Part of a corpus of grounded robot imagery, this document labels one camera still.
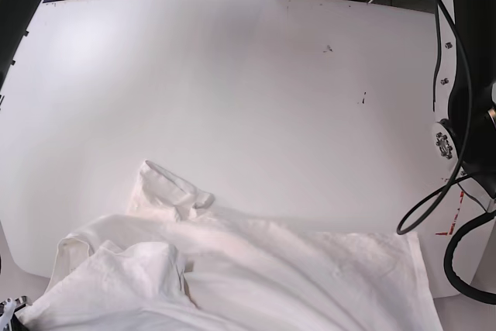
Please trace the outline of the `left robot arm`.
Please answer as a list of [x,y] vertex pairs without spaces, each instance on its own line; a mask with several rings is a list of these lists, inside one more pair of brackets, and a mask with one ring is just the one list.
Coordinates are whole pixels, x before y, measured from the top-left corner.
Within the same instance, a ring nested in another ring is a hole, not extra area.
[[453,269],[455,250],[495,218],[495,0],[434,0],[437,60],[433,77],[433,142],[451,175],[400,220],[405,235],[426,220],[455,185],[473,180],[489,198],[484,213],[458,228],[448,242],[443,270],[462,295],[488,305],[495,295],[466,283]]

